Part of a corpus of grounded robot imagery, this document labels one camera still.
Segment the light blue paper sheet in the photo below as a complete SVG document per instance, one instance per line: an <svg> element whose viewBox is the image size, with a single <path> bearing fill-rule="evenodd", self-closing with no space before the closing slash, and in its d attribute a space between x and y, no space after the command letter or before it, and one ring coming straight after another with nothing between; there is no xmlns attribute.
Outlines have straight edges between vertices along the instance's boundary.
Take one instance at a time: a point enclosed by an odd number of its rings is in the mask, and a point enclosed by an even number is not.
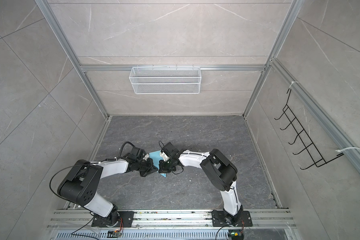
<svg viewBox="0 0 360 240"><path fill-rule="evenodd" d="M160 161L163 160L163 157L161 156L161 151L155 151L149 153L150 158L153 160L154 166L158 169L157 172L159 172L160 168Z"/></svg>

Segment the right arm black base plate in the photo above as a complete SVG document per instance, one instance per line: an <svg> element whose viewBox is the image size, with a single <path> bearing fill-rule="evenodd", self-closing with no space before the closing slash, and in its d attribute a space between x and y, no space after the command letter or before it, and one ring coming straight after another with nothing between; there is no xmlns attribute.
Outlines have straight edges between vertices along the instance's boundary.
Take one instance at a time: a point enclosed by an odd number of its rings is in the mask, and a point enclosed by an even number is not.
<svg viewBox="0 0 360 240"><path fill-rule="evenodd" d="M211 211L212 222L214 227L223 227L225 225L233 227L252 227L252 217L249 211L242 209L235 216L231 216L225 211Z"/></svg>

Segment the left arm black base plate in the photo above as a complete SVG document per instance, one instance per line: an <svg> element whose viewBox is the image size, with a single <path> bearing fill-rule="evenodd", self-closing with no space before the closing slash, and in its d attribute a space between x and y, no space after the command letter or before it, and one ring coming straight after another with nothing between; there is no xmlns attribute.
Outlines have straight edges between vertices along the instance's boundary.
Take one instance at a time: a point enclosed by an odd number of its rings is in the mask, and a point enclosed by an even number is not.
<svg viewBox="0 0 360 240"><path fill-rule="evenodd" d="M101 217L94 214L94 220L92 221L92 227L99 228L117 228L123 224L123 227L130 228L134 219L135 212L133 211L121 211L112 212L108 217Z"/></svg>

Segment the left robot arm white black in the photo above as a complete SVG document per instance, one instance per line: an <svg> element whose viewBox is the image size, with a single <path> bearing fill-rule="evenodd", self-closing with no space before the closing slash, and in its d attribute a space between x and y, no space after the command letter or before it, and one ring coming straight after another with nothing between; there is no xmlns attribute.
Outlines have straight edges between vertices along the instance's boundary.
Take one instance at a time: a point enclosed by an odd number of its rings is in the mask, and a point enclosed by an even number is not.
<svg viewBox="0 0 360 240"><path fill-rule="evenodd" d="M91 163L79 160L60 183L57 195L97 216L107 218L117 211L117 207L97 193L101 179L132 171L138 171L142 177L146 177L158 170L150 158L140 162L116 160Z"/></svg>

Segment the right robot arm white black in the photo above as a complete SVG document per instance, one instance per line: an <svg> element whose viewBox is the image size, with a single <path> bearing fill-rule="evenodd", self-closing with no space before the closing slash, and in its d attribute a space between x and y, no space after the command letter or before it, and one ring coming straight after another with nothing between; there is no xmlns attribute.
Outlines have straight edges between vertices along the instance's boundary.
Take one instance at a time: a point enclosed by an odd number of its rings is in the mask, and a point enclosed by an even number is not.
<svg viewBox="0 0 360 240"><path fill-rule="evenodd" d="M160 157L162 158L159 162L160 173L175 171L177 166L202 169L212 185L221 192L226 218L233 221L239 216L242 204L237 193L238 170L222 152L217 149L197 153L190 150L162 148Z"/></svg>

